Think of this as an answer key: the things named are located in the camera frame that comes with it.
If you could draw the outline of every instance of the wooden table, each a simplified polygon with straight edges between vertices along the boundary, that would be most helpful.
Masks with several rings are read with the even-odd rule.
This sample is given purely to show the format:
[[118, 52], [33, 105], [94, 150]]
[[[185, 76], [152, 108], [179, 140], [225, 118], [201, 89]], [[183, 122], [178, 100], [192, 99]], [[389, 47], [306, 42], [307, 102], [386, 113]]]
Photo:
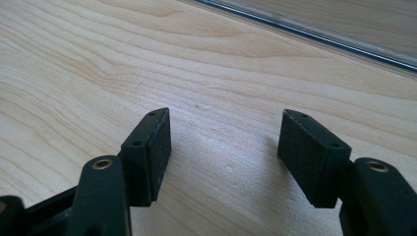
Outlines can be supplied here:
[[135, 235], [340, 235], [276, 157], [284, 108], [417, 188], [416, 76], [189, 2], [0, 3], [0, 195], [77, 185], [151, 110], [173, 151]]

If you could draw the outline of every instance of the black bracket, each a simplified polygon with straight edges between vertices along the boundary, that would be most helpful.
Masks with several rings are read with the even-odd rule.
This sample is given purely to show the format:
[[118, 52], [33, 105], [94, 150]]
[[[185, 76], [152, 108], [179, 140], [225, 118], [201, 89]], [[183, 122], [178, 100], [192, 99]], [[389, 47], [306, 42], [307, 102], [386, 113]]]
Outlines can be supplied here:
[[351, 147], [312, 117], [284, 110], [278, 156], [314, 207], [343, 201], [343, 234], [417, 235], [417, 195], [392, 165], [349, 160]]
[[169, 109], [154, 110], [117, 156], [85, 164], [79, 186], [29, 208], [18, 197], [0, 197], [0, 236], [132, 235], [129, 207], [156, 201], [170, 153]]

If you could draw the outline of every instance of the black mechanical part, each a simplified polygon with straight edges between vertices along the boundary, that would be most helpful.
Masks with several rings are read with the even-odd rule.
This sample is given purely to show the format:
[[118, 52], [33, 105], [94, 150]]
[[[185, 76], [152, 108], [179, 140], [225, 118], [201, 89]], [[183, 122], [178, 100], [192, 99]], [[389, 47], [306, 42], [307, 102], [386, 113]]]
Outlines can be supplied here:
[[417, 235], [417, 195], [393, 166], [349, 160], [350, 146], [301, 112], [284, 110], [278, 156], [314, 207], [343, 202], [343, 234]]
[[85, 165], [79, 186], [26, 209], [18, 197], [0, 197], [0, 236], [131, 235], [129, 207], [156, 201], [170, 153], [169, 109], [154, 110], [117, 156]]

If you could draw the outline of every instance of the glass panel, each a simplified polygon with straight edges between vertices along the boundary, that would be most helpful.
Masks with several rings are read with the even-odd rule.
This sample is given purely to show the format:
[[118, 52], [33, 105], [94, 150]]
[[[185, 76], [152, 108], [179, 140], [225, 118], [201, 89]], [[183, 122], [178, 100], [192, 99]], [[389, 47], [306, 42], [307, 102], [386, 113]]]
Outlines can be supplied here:
[[417, 72], [416, 0], [198, 0]]

